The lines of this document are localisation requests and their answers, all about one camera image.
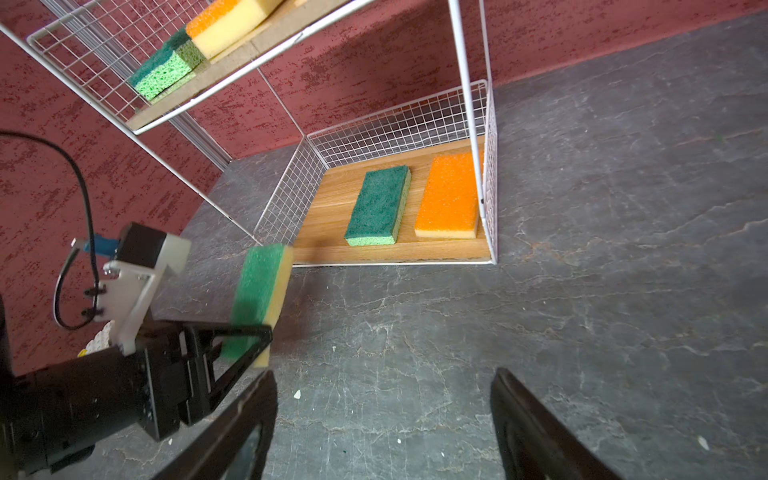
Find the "green sponge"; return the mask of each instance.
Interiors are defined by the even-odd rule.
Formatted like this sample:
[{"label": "green sponge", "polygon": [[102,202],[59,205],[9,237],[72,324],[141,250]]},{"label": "green sponge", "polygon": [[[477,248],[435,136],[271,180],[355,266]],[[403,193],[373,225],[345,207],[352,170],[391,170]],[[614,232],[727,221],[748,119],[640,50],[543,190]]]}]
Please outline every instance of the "green sponge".
[{"label": "green sponge", "polygon": [[129,79],[147,100],[170,87],[197,67],[205,57],[182,28],[166,41]]},{"label": "green sponge", "polygon": [[349,245],[393,245],[411,186],[411,171],[402,165],[370,171],[362,182],[344,238]]},{"label": "green sponge", "polygon": [[179,88],[181,88],[182,85],[186,84],[189,80],[192,80],[195,77],[194,70],[189,72],[188,74],[184,75],[181,80],[178,80],[176,83],[172,84],[170,87],[166,88],[159,94],[157,94],[157,97],[152,98],[149,100],[149,103],[154,105],[163,98],[166,98],[168,95],[172,94]]},{"label": "green sponge", "polygon": [[[230,324],[274,327],[283,308],[291,268],[292,247],[274,244],[248,250],[240,271]],[[232,360],[239,359],[254,341],[252,337],[230,337],[224,342],[221,355]],[[262,356],[268,359],[269,350]]]}]

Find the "wire basket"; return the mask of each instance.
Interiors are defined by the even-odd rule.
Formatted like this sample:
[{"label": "wire basket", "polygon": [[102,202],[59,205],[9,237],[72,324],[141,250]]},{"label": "wire basket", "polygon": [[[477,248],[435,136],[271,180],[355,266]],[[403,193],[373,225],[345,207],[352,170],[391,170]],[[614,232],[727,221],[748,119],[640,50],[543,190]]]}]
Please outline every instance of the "wire basket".
[{"label": "wire basket", "polygon": [[[477,134],[485,135],[483,186],[492,262],[496,262],[496,120],[485,80],[472,83]],[[292,244],[330,168],[469,138],[462,88],[452,88],[307,135],[293,154],[254,236]]]},{"label": "wire basket", "polygon": [[147,105],[128,78],[207,0],[92,0],[27,43],[120,121]]}]

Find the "gray stone floor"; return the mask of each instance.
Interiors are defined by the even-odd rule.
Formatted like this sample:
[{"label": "gray stone floor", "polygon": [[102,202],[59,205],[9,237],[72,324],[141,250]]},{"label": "gray stone floor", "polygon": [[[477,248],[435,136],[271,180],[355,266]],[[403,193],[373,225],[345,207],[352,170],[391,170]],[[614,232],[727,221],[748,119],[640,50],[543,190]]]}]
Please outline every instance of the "gray stone floor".
[{"label": "gray stone floor", "polygon": [[[766,23],[499,88],[498,266],[294,270],[266,477],[501,478],[498,366],[625,478],[768,477]],[[255,226],[292,151],[212,196]],[[206,206],[184,235],[156,313],[226,320],[248,242]],[[207,424],[56,476],[151,477]]]}]

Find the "red textured wall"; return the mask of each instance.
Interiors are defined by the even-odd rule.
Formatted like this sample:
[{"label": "red textured wall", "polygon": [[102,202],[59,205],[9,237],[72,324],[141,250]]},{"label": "red textured wall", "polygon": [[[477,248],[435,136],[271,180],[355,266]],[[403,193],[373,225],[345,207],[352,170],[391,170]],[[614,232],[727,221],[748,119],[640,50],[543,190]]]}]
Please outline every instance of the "red textured wall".
[{"label": "red textured wall", "polygon": [[[4,4],[3,22],[24,38],[52,21],[39,0]],[[85,176],[99,233],[117,236],[128,221],[179,233],[200,198],[4,35],[0,35],[0,128],[59,143]],[[172,127],[142,137],[198,187],[220,172]],[[102,325],[75,333],[51,318],[56,276],[72,237],[85,237],[82,199],[64,159],[46,147],[0,139],[0,294],[5,302],[17,373],[72,358]],[[87,258],[70,272],[63,314],[79,322],[88,305]]]},{"label": "red textured wall", "polygon": [[[749,13],[766,0],[486,0],[497,86]],[[473,78],[485,77],[476,0],[462,0]],[[263,67],[307,133],[458,85],[445,0],[378,0]],[[300,136],[261,77],[194,109],[241,158]]]}]

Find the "wooden shelf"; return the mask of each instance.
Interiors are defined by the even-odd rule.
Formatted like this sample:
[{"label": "wooden shelf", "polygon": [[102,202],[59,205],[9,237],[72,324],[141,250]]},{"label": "wooden shelf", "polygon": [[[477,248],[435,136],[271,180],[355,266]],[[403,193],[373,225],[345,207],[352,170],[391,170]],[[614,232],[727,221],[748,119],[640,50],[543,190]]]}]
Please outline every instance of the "wooden shelf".
[{"label": "wooden shelf", "polygon": [[142,108],[126,125],[132,131],[165,115],[215,85],[245,64],[259,58],[305,27],[317,22],[349,0],[285,0],[258,28],[210,62],[195,69],[195,76],[156,104]]},{"label": "wooden shelf", "polygon": [[[482,152],[482,139],[478,138]],[[491,252],[482,225],[472,240],[419,238],[413,227],[422,204],[432,159],[440,153],[469,152],[469,140],[427,147],[404,154],[335,167],[320,183],[312,206],[293,243],[296,265],[344,265],[351,263],[488,262]],[[406,211],[394,245],[350,247],[344,234],[367,171],[396,165],[411,167],[411,188]]]}]

